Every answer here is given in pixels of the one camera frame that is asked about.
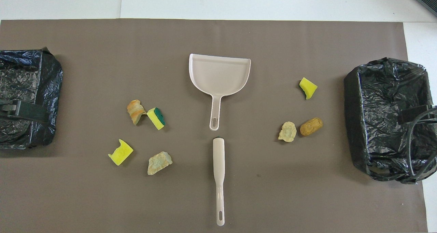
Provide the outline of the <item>brown oval sponge piece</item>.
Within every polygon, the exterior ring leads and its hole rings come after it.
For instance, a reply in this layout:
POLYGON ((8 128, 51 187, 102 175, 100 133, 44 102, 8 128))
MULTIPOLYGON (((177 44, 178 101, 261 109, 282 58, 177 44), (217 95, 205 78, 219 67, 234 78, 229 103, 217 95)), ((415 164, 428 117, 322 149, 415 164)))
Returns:
POLYGON ((302 136, 309 136, 323 127, 323 121, 320 118, 312 118, 303 123, 299 132, 302 136))

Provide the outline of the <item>pale yellow sponge chunk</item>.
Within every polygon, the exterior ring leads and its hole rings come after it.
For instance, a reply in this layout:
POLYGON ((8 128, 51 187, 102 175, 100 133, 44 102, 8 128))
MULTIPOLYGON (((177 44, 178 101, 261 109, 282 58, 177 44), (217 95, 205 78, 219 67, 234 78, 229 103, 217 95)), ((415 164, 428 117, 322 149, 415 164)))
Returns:
POLYGON ((293 122, 285 122, 278 134, 278 140, 293 142, 297 134, 296 126, 293 122))

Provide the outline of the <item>brown paper table mat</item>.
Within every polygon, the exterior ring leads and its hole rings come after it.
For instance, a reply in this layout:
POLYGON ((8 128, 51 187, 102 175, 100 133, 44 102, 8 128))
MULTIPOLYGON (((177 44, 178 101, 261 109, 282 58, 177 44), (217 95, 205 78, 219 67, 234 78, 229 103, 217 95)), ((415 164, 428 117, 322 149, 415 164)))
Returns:
POLYGON ((423 187, 379 182, 351 161, 343 79, 408 60, 401 23, 163 19, 3 20, 0 50, 47 47, 61 63, 53 143, 0 154, 0 233, 426 232, 423 187), (190 54, 248 58, 245 87, 221 100, 189 75, 190 54), (318 86, 306 100, 299 82, 318 86), (159 108, 134 125, 127 105, 159 108), (300 126, 323 127, 302 136, 300 126), (293 142, 278 140, 293 122, 293 142), (216 223, 213 140, 225 143, 216 223), (122 139, 133 153, 108 157, 122 139), (173 163, 148 175, 148 160, 173 163))

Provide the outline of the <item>orange striped curled sponge piece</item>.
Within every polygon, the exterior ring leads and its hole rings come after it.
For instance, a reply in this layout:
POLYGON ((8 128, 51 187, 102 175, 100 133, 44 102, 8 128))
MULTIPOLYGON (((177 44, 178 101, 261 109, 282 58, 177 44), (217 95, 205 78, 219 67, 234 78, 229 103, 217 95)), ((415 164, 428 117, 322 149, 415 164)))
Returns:
POLYGON ((146 114, 146 111, 143 105, 141 104, 141 101, 138 99, 132 100, 127 105, 127 112, 134 125, 137 125, 141 119, 141 116, 146 114))

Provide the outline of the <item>notched yellow sponge piece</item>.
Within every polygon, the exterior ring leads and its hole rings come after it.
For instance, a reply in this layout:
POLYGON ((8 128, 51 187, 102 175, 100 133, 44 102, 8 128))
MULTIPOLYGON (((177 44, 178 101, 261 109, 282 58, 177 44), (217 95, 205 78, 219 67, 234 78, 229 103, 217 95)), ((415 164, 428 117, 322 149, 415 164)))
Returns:
POLYGON ((133 153, 133 148, 128 143, 122 139, 118 141, 119 147, 117 147, 113 153, 108 154, 108 157, 116 166, 120 166, 133 153))

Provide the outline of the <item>beige green sponge chunk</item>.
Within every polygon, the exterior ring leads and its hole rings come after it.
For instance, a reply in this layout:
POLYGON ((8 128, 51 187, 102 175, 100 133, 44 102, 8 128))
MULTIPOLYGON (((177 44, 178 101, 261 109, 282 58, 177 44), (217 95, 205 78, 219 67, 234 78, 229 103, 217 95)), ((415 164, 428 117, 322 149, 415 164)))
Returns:
POLYGON ((154 175, 173 163, 173 159, 168 152, 162 151, 148 160, 147 174, 154 175))

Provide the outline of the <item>yellow and green sponge piece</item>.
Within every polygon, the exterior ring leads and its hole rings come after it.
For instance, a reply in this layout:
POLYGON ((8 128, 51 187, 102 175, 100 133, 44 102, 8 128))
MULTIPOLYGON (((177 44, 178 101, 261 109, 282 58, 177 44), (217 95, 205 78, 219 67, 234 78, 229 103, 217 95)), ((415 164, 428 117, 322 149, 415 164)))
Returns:
POLYGON ((161 109, 156 107, 152 108, 147 111, 146 115, 149 117, 157 130, 161 130, 166 125, 161 109))

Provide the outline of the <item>beige plastic dustpan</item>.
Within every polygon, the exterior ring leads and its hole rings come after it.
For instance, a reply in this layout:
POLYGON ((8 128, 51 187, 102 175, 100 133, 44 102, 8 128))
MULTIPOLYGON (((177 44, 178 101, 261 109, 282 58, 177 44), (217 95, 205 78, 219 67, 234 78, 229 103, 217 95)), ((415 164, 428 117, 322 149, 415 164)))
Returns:
POLYGON ((193 85, 212 97, 209 129, 217 131, 220 127, 221 100, 245 87, 250 75, 251 60, 190 54, 188 64, 193 85))

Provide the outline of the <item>black bag lined bin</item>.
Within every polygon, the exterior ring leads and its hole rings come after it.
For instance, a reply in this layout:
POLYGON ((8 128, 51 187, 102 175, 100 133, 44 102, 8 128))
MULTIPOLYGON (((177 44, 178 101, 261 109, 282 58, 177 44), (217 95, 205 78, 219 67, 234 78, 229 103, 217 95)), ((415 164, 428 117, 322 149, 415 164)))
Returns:
POLYGON ((437 124, 399 124, 401 110, 433 105, 428 73, 420 64, 382 58, 344 79, 344 113, 354 166, 377 181, 413 184, 437 172, 437 124))
POLYGON ((63 70, 47 48, 0 50, 0 98, 40 105, 47 123, 0 118, 0 150, 49 145, 56 133, 63 70))

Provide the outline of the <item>yellow sponge wedge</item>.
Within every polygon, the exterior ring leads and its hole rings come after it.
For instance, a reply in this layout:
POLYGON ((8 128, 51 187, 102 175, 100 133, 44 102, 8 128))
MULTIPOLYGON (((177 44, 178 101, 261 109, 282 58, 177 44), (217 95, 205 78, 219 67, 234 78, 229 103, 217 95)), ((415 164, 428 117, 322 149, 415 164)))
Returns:
POLYGON ((306 100, 311 99, 318 88, 316 84, 312 83, 305 77, 303 77, 299 82, 299 87, 303 90, 306 100))

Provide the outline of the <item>beige hand brush black bristles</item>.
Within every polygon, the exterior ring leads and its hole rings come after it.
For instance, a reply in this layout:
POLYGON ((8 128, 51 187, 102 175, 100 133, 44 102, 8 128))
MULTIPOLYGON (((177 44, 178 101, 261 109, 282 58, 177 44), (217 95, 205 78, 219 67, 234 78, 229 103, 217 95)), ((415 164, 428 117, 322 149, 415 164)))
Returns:
POLYGON ((225 224, 224 216, 224 179, 225 179, 225 143, 224 139, 213 139, 213 173, 216 186, 216 223, 225 224))

